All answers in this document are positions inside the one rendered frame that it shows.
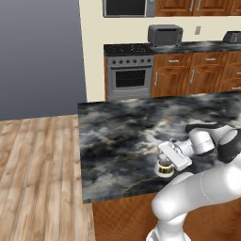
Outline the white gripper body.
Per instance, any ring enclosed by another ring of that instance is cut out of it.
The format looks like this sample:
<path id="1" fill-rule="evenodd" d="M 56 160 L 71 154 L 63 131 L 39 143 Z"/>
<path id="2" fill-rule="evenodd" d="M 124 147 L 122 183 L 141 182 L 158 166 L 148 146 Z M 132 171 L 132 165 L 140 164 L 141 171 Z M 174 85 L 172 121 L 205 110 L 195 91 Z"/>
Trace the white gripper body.
<path id="1" fill-rule="evenodd" d="M 169 140 L 160 143 L 157 148 L 178 171 L 181 171 L 192 164 L 190 157 L 193 155 L 193 147 L 189 140 Z"/>

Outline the wooden dining counter base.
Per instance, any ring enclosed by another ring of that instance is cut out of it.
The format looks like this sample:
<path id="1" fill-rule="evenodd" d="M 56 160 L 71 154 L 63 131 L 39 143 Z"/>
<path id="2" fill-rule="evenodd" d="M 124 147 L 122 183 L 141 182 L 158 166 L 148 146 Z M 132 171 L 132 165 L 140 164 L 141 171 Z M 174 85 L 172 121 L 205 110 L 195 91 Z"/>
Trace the wooden dining counter base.
<path id="1" fill-rule="evenodd" d="M 92 204 L 96 241 L 145 241 L 157 218 L 154 193 Z M 241 241 L 241 198 L 202 207 L 185 218 L 191 241 Z"/>

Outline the wooden base cupboards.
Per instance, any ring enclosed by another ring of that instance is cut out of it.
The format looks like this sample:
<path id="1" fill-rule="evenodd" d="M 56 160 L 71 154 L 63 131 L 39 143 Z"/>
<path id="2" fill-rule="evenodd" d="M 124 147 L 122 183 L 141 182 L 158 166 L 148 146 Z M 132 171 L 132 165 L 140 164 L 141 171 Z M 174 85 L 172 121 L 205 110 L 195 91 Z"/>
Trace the wooden base cupboards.
<path id="1" fill-rule="evenodd" d="M 154 56 L 152 97 L 241 91 L 241 51 Z"/>

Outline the silver stove with oven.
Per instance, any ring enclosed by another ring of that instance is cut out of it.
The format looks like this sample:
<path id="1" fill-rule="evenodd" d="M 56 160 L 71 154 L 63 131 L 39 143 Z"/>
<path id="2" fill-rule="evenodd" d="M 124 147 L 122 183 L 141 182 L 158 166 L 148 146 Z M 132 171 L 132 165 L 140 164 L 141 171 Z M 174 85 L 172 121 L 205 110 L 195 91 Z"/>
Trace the silver stove with oven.
<path id="1" fill-rule="evenodd" d="M 105 98 L 149 98 L 154 52 L 145 43 L 105 44 Z"/>

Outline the grey toaster oven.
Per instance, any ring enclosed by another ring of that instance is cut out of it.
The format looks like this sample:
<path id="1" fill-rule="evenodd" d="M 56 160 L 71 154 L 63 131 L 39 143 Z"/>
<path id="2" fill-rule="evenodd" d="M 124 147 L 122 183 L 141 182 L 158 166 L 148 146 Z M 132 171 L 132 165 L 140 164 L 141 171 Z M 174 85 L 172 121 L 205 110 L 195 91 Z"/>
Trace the grey toaster oven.
<path id="1" fill-rule="evenodd" d="M 151 24 L 148 28 L 148 42 L 154 46 L 180 45 L 184 30 L 176 24 Z"/>

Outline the black toaster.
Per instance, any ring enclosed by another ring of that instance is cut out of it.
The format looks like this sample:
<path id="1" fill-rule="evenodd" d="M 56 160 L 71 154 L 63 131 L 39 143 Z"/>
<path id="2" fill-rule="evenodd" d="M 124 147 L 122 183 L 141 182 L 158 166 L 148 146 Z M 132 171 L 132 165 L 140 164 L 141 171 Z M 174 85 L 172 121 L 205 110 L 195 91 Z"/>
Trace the black toaster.
<path id="1" fill-rule="evenodd" d="M 223 40 L 228 43 L 241 43 L 241 31 L 227 31 Z"/>

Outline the silver microwave oven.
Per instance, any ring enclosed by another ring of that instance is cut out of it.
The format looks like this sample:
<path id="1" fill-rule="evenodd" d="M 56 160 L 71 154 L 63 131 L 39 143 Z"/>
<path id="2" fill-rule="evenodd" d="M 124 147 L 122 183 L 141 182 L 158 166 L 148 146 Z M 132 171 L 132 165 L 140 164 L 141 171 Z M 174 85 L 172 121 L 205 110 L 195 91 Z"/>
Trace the silver microwave oven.
<path id="1" fill-rule="evenodd" d="M 103 0 L 105 18 L 153 17 L 156 0 Z"/>

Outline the wooden wall cupboards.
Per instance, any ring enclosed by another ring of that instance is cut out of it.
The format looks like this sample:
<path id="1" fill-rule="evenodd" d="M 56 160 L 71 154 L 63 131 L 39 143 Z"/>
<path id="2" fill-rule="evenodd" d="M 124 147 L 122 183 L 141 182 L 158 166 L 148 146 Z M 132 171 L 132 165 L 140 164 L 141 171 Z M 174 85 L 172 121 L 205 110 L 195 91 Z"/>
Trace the wooden wall cupboards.
<path id="1" fill-rule="evenodd" d="M 241 16 L 241 0 L 156 0 L 154 16 Z"/>

